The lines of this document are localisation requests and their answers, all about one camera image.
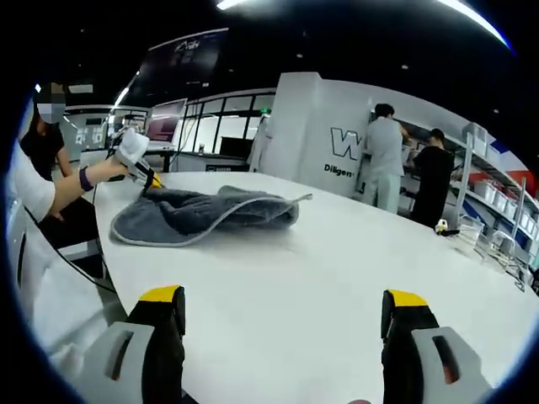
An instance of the ceiling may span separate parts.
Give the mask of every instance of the ceiling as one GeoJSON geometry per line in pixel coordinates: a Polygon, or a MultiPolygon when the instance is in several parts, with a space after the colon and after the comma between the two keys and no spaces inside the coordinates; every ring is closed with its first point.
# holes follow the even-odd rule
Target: ceiling
{"type": "MultiPolygon", "coordinates": [[[[113,104],[149,47],[229,27],[200,96],[275,87],[281,72],[317,71],[439,104],[486,127],[539,173],[539,35],[531,10],[503,0],[467,2],[503,33],[511,51],[436,0],[253,0],[226,12],[216,3],[185,1],[136,24],[132,17],[113,24],[101,17],[55,28],[39,82],[93,84],[93,93],[70,94],[68,104],[113,104]]],[[[144,97],[126,100],[151,106],[144,97]]]]}

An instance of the person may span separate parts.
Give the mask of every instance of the person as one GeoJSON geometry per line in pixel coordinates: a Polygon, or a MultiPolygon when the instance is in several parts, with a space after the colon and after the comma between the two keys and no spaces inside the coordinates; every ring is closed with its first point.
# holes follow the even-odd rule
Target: person
{"type": "Polygon", "coordinates": [[[454,165],[453,156],[444,149],[445,138],[444,132],[433,129],[429,145],[412,161],[421,177],[421,184],[411,219],[433,229],[444,212],[454,165]]]}
{"type": "Polygon", "coordinates": [[[395,109],[389,104],[375,107],[376,120],[367,129],[367,149],[371,166],[366,179],[363,202],[397,214],[403,171],[403,139],[408,132],[393,120],[395,109]]]}
{"type": "MultiPolygon", "coordinates": [[[[52,170],[56,162],[64,178],[72,175],[60,127],[43,119],[37,103],[34,106],[30,128],[21,139],[20,147],[43,179],[52,181],[52,170]]],[[[95,210],[84,198],[77,198],[60,212],[47,216],[40,223],[40,229],[55,248],[89,242],[98,237],[95,210]]]]}

